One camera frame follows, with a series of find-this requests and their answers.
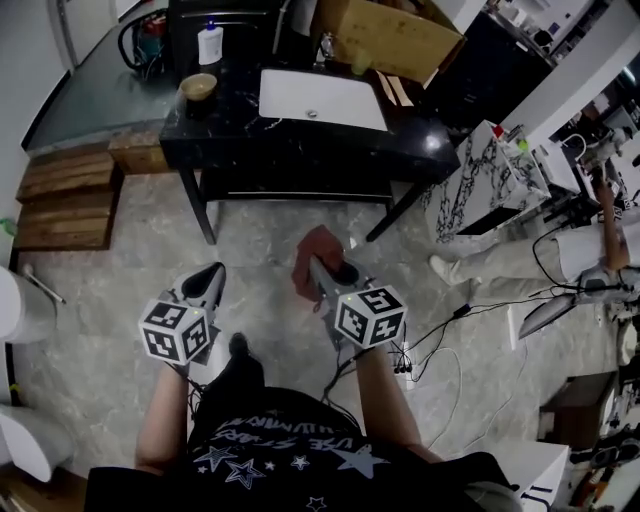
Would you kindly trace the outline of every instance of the black sneaker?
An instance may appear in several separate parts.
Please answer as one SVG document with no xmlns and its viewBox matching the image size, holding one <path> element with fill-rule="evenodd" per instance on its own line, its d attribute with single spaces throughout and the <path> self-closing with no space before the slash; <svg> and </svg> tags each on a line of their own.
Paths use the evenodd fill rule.
<svg viewBox="0 0 640 512">
<path fill-rule="evenodd" d="M 249 355 L 249 342 L 241 332 L 237 332 L 231 336 L 231 341 L 229 341 L 229 354 L 231 354 L 231 357 Z"/>
</svg>

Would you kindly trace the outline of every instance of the toilet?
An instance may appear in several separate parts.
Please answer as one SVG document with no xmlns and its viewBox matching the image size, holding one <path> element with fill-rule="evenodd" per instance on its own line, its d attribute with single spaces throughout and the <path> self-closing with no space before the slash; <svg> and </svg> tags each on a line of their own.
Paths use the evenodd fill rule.
<svg viewBox="0 0 640 512">
<path fill-rule="evenodd" d="M 74 451 L 69 433 L 58 423 L 27 407 L 0 405 L 0 462 L 13 463 L 42 482 L 71 458 Z"/>
<path fill-rule="evenodd" d="M 0 341 L 32 343 L 47 339 L 55 331 L 53 301 L 4 267 L 0 267 L 0 304 Z"/>
</svg>

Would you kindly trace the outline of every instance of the cardboard box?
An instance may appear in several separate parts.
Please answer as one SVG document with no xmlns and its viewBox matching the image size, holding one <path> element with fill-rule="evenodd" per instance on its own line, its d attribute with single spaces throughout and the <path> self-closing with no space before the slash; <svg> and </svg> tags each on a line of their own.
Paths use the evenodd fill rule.
<svg viewBox="0 0 640 512">
<path fill-rule="evenodd" d="M 335 59 L 351 63 L 359 50 L 371 68 L 424 83 L 458 53 L 463 36 L 427 0 L 410 14 L 366 0 L 319 0 L 311 27 L 316 43 L 323 32 L 335 36 Z"/>
</svg>

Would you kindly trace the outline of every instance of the wooden crate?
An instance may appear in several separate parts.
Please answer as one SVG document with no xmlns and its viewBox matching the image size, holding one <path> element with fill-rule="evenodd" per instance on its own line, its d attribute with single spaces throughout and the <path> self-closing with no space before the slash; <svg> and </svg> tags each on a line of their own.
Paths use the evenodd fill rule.
<svg viewBox="0 0 640 512">
<path fill-rule="evenodd" d="M 106 250 L 119 195 L 117 190 L 25 205 L 14 247 L 23 251 Z"/>
<path fill-rule="evenodd" d="M 111 192 L 118 186 L 120 174 L 106 144 L 57 151 L 29 163 L 16 199 L 28 204 L 75 194 Z"/>
<path fill-rule="evenodd" d="M 125 174 L 160 174 L 171 172 L 158 136 L 154 133 L 132 133 L 114 138 L 109 153 Z"/>
</svg>

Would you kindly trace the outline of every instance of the vanity table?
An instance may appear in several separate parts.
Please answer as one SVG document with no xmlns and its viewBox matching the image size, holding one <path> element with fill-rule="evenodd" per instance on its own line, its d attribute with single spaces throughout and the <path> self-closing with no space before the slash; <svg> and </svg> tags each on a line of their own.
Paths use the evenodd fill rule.
<svg viewBox="0 0 640 512">
<path fill-rule="evenodd" d="M 218 77 L 209 110 L 196 110 L 177 93 L 160 134 L 169 167 L 177 169 L 209 244 L 216 237 L 206 214 L 209 201 L 312 199 L 382 203 L 387 215 L 369 233 L 375 240 L 432 184 L 458 166 L 446 128 L 437 118 L 387 100 L 374 71 L 371 85 L 387 130 L 300 119 L 261 117 L 259 62 L 223 59 L 208 72 Z M 200 183 L 195 170 L 202 169 Z M 390 181 L 413 183 L 393 204 Z"/>
</svg>

